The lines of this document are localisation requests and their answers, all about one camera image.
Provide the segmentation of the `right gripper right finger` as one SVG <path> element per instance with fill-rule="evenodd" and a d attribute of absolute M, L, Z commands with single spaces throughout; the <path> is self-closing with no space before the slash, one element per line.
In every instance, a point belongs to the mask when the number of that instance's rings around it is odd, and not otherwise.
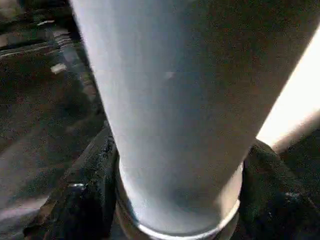
<path fill-rule="evenodd" d="M 239 228 L 244 240 L 318 240 L 320 210 L 303 185 L 262 141 L 243 163 Z"/>

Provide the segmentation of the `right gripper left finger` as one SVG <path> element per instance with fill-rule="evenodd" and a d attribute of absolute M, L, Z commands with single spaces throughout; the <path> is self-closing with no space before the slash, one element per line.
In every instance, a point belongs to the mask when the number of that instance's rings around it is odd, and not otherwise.
<path fill-rule="evenodd" d="M 107 239 L 116 207 L 117 153 L 111 130 L 102 129 L 23 230 L 24 239 Z"/>

